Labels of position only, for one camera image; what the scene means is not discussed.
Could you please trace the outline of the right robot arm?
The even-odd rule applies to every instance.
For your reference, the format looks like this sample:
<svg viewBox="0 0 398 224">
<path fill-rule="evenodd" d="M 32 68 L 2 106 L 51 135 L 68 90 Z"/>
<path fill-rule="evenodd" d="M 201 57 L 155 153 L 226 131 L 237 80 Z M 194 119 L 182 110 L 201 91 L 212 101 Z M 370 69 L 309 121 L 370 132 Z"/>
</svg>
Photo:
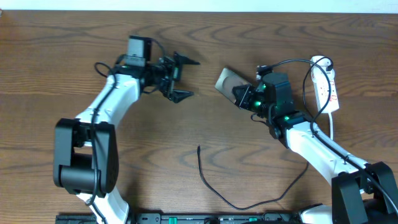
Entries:
<svg viewBox="0 0 398 224">
<path fill-rule="evenodd" d="M 286 74 L 262 74 L 257 86 L 236 77 L 226 91 L 236 106 L 265 119 L 272 137 L 301 155 L 330 184 L 332 205 L 296 212 L 300 223 L 397 223 L 392 169 L 352 155 L 319 130 L 306 112 L 295 109 Z"/>
</svg>

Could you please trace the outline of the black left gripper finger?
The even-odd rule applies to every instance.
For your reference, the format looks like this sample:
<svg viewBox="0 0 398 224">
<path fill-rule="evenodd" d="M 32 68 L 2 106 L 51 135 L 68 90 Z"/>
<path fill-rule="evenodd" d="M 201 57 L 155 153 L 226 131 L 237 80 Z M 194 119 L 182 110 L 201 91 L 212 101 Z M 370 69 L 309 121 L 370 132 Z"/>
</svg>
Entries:
<svg viewBox="0 0 398 224">
<path fill-rule="evenodd" d="M 200 65 L 200 62 L 187 57 L 186 55 L 180 54 L 178 52 L 174 52 L 174 65 L 182 66 L 182 65 Z"/>
<path fill-rule="evenodd" d="M 190 96 L 193 96 L 193 95 L 194 95 L 194 92 L 192 92 L 192 91 L 173 90 L 171 92 L 169 100 L 173 101 L 174 103 L 179 103 L 182 100 L 184 100 L 184 99 L 186 99 L 186 98 L 188 98 Z"/>
</svg>

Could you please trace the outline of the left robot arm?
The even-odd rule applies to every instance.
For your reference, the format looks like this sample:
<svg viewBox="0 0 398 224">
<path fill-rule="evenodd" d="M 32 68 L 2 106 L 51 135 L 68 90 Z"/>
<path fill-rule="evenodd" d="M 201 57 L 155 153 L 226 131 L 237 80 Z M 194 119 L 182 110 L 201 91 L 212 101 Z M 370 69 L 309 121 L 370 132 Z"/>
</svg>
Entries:
<svg viewBox="0 0 398 224">
<path fill-rule="evenodd" d="M 135 223 L 129 204 L 116 187 L 119 155 L 116 129 L 124 115 L 151 86 L 179 103 L 193 95 L 176 90 L 184 65 L 197 61 L 174 52 L 149 63 L 148 56 L 118 57 L 105 75 L 106 84 L 94 101 L 73 119 L 55 125 L 53 181 L 76 195 L 94 213 L 96 223 Z"/>
</svg>

